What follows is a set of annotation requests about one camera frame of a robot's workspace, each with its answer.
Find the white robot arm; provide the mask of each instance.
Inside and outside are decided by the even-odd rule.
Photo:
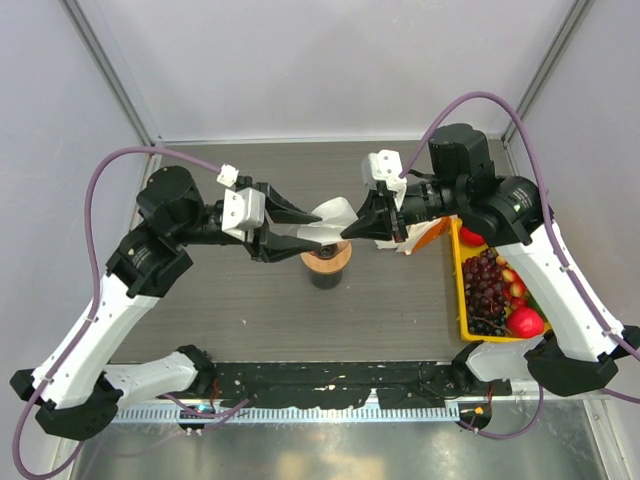
[[[151,176],[137,198],[144,221],[123,238],[107,262],[93,319],[87,318],[88,306],[45,362],[33,370],[20,370],[11,379],[25,401],[47,380],[36,414],[47,433],[85,440],[130,405],[168,392],[203,396],[211,389],[214,365],[193,345],[141,365],[108,365],[135,324],[191,266],[183,245],[243,245],[252,259],[263,262],[320,248],[316,242],[270,232],[265,212],[277,223],[306,224],[320,218],[297,209],[269,184],[253,184],[251,177],[239,177],[233,170],[223,167],[218,180],[235,185],[235,191],[227,189],[224,200],[214,205],[204,204],[182,167],[163,168]],[[54,378],[46,379],[86,322],[91,325],[82,341]]]
[[[568,266],[561,264],[543,222],[537,186],[522,177],[497,177],[485,135],[466,124],[435,130],[429,151],[434,174],[410,170],[422,180],[409,186],[400,182],[403,168],[396,152],[370,154],[363,162],[367,199],[342,237],[400,242],[407,238],[408,225],[458,215],[514,267],[553,327],[544,337],[522,342],[470,345],[453,362],[464,369],[460,378],[534,378],[561,396],[604,388],[617,373],[615,360],[627,355],[616,337],[637,349],[640,329],[622,325],[608,312],[552,220],[556,248],[568,261]],[[608,330],[568,270],[577,276]]]

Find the yellow plastic tray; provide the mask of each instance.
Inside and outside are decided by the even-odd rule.
[[[460,315],[458,316],[458,322],[460,323],[460,336],[462,340],[465,342],[477,342],[479,340],[484,340],[485,342],[492,343],[506,343],[506,342],[518,342],[523,340],[522,338],[517,337],[492,337],[489,335],[473,335],[469,333],[467,329],[467,306],[464,303],[464,282],[462,280],[462,263],[469,257],[474,257],[479,255],[480,252],[487,248],[486,245],[482,247],[467,247],[466,245],[460,243],[459,232],[460,227],[462,226],[462,220],[459,218],[451,218],[451,244],[453,246],[453,263],[455,267],[454,275],[456,276],[456,291],[458,292],[458,311]],[[551,326],[545,319],[545,328],[546,332],[549,330]]]

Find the purple cable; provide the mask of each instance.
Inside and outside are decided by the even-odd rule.
[[[517,438],[520,435],[524,435],[529,430],[531,430],[535,426],[535,424],[538,421],[538,419],[540,418],[540,414],[542,413],[542,407],[544,405],[544,389],[542,388],[542,386],[538,385],[538,391],[540,392],[540,399],[538,400],[538,408],[536,408],[536,413],[533,415],[533,418],[527,424],[527,426],[524,427],[522,430],[520,430],[518,432],[502,434],[502,433],[485,432],[484,430],[476,431],[475,428],[473,428],[473,425],[472,425],[473,424],[473,420],[471,420],[471,424],[463,422],[462,420],[460,420],[460,422],[458,422],[458,423],[460,423],[460,425],[462,425],[467,430],[469,430],[471,432],[474,432],[474,433],[477,433],[481,437],[492,438],[494,440],[510,440],[512,438]]]
[[[242,402],[240,402],[238,405],[236,405],[233,408],[230,408],[229,410],[226,410],[225,412],[223,412],[223,415],[225,416],[222,420],[220,420],[219,422],[216,422],[208,427],[204,427],[202,429],[203,432],[207,431],[212,431],[212,430],[216,430],[218,428],[220,428],[222,425],[224,425],[225,423],[227,423],[229,420],[231,420],[231,418],[233,418],[233,416],[238,413],[238,411],[240,411],[247,403],[249,403],[249,399],[245,399]],[[93,454],[91,455],[91,458],[89,459],[89,462],[87,463],[87,467],[84,469],[84,476],[83,478],[88,478],[88,475],[91,473],[91,470],[93,470],[93,465],[96,463],[96,460],[98,459],[98,456],[100,454],[100,451],[102,450],[105,454],[110,455],[112,457],[116,457],[116,458],[135,458],[135,457],[140,457],[142,455],[145,455],[146,453],[149,453],[151,450],[158,448],[161,445],[164,445],[165,443],[169,442],[170,440],[173,440],[176,437],[179,437],[181,434],[184,433],[184,430],[179,429],[176,432],[173,432],[169,435],[166,435],[165,437],[161,438],[160,440],[158,440],[156,443],[152,444],[151,446],[136,452],[136,453],[120,453],[120,452],[110,452],[108,450],[106,450],[104,448],[104,444],[106,443],[106,438],[101,438],[100,442],[98,443],[98,445],[96,446],[96,449],[93,451]]]
[[[209,170],[213,173],[220,173],[220,167],[216,165],[211,165],[210,163],[205,162],[204,160],[200,160],[199,158],[192,157],[191,155],[187,155],[186,153],[176,152],[173,150],[169,150],[168,148],[161,147],[128,147],[122,148],[120,150],[116,150],[111,153],[107,157],[102,160],[98,166],[96,167],[91,179],[89,180],[89,185],[87,186],[87,192],[84,198],[84,233],[87,242],[87,252],[89,253],[89,264],[91,266],[91,278],[93,281],[93,299],[91,301],[91,308],[89,309],[89,313],[87,317],[89,319],[93,319],[96,312],[98,311],[98,306],[100,305],[100,270],[98,267],[98,259],[96,257],[96,250],[93,243],[93,224],[91,219],[91,209],[93,205],[93,194],[95,192],[96,184],[98,183],[98,179],[100,175],[104,171],[104,169],[113,162],[116,158],[122,157],[124,155],[129,155],[132,153],[146,153],[146,154],[159,154],[167,157],[177,158],[179,160],[184,160],[193,165],[197,165],[198,167]],[[27,404],[24,407],[24,410],[20,414],[18,418],[18,424],[16,425],[16,429],[13,433],[13,441],[11,444],[11,454],[13,456],[13,463],[16,466],[16,469],[24,478],[28,480],[47,480],[49,478],[55,477],[60,472],[65,470],[71,463],[75,460],[80,453],[80,449],[82,448],[83,443],[80,442],[76,449],[73,451],[71,456],[58,468],[55,470],[44,473],[44,474],[35,474],[27,470],[24,463],[22,462],[22,458],[20,456],[20,438],[22,437],[22,431],[24,430],[24,425],[27,422],[27,418],[29,416],[29,412],[35,405],[37,399],[42,394],[43,390],[46,388],[47,384],[51,381],[55,373],[58,371],[60,366],[64,363],[64,361],[69,357],[73,349],[80,343],[82,337],[84,337],[85,333],[92,325],[90,321],[87,321],[80,327],[78,333],[73,337],[67,348],[65,348],[62,354],[58,357],[58,359],[53,363],[51,368],[47,371],[45,377],[46,379],[40,382],[38,387],[35,389]]]
[[[225,423],[227,423],[229,420],[231,420],[234,415],[236,413],[238,413],[240,410],[242,410],[242,408],[249,403],[248,399],[245,399],[243,401],[241,401],[239,404],[237,404],[235,407],[230,408],[229,410],[226,410],[222,413],[217,414],[218,417],[215,418],[222,418],[219,422],[213,423],[209,426],[206,426],[202,429],[203,432],[205,431],[211,431],[211,430],[216,430],[217,428],[220,428],[222,425],[224,425]],[[180,436],[181,433],[184,433],[183,430],[180,430],[178,432],[172,433],[170,435],[167,435],[165,438],[162,438],[160,440],[158,440],[156,443],[154,443],[153,445],[139,451],[139,452],[135,452],[135,453],[120,453],[120,452],[107,452],[108,455],[112,455],[114,457],[119,457],[119,458],[135,458],[135,457],[139,457],[141,455],[144,455],[146,453],[149,453],[151,450],[153,450],[154,448],[159,447],[160,445],[164,445],[165,443],[167,443],[169,440],[174,439],[175,437]]]
[[[549,237],[549,241],[553,246],[553,251],[558,257],[558,259],[560,260],[560,264],[565,268],[569,267],[570,266],[569,260],[567,259],[566,255],[562,251],[562,247],[560,247],[560,242],[558,241],[558,238],[556,237],[556,234],[553,231],[551,214],[549,213],[550,209],[549,209],[549,201],[547,198],[547,187],[544,183],[544,179],[542,178],[540,164],[538,162],[538,157],[535,151],[533,150],[533,142],[529,137],[529,132],[527,132],[527,129],[524,126],[524,123],[522,122],[522,119],[520,118],[518,113],[515,111],[515,109],[511,105],[509,105],[505,99],[499,97],[498,95],[495,95],[489,92],[482,92],[482,91],[470,92],[465,95],[462,95],[461,97],[458,97],[453,102],[451,102],[451,104],[449,104],[442,111],[442,113],[440,113],[440,115],[436,117],[434,122],[431,124],[431,126],[427,129],[425,134],[422,136],[422,138],[420,139],[420,143],[418,144],[418,148],[411,156],[411,159],[409,160],[408,165],[402,170],[402,173],[400,173],[400,177],[401,178],[405,177],[409,172],[409,170],[413,168],[413,165],[416,163],[416,160],[422,153],[422,150],[424,150],[424,147],[427,145],[427,143],[429,142],[429,139],[433,136],[433,133],[440,126],[442,121],[461,104],[474,98],[486,98],[487,100],[491,100],[492,102],[495,102],[498,105],[500,105],[509,114],[509,116],[515,123],[516,127],[518,128],[518,132],[520,132],[520,137],[522,137],[522,143],[524,144],[524,148],[527,151],[527,155],[529,156],[529,161],[531,162],[533,174],[536,179],[536,183],[538,184],[538,190],[540,191],[540,203],[542,205],[542,216],[544,218],[544,228],[547,231],[547,236]],[[602,315],[602,312],[600,312],[598,307],[595,305],[595,303],[587,293],[586,289],[584,288],[584,285],[582,285],[582,282],[580,281],[578,276],[575,274],[575,272],[569,269],[567,270],[566,273],[571,279],[571,283],[573,283],[573,285],[575,286],[576,290],[584,300],[585,304],[587,305],[587,307],[595,317],[600,327],[602,327],[602,329],[605,332],[608,332],[611,338],[613,338],[616,341],[616,343],[618,343],[618,345],[620,345],[624,350],[626,350],[627,353],[633,356],[636,360],[640,361],[640,352],[636,351],[622,337],[620,337],[618,335],[618,332],[611,332],[611,327],[607,323],[607,320],[604,318],[604,316]]]
[[[632,397],[631,395],[627,395],[626,393],[616,392],[615,390],[610,390],[608,388],[603,388],[600,391],[602,393],[606,393],[607,395],[611,395],[612,397],[624,400],[625,402],[637,403],[638,405],[640,405],[640,398]]]
[[[234,415],[237,412],[237,410],[234,410],[234,408],[238,408],[238,410],[239,410],[244,405],[249,403],[249,400],[244,400],[244,403],[242,403],[242,405],[240,407],[238,407],[236,405],[235,407],[233,407],[233,408],[231,408],[229,410],[225,410],[224,412],[220,412],[220,413],[203,413],[203,412],[199,412],[197,410],[194,410],[193,408],[189,407],[188,405],[185,405],[184,403],[182,403],[180,400],[178,400],[173,395],[165,393],[163,395],[163,397],[166,398],[167,400],[171,400],[173,403],[175,403],[176,405],[178,405],[182,409],[186,410],[189,414],[195,415],[196,417],[200,417],[200,418],[222,418],[222,417],[226,417],[227,415]]]

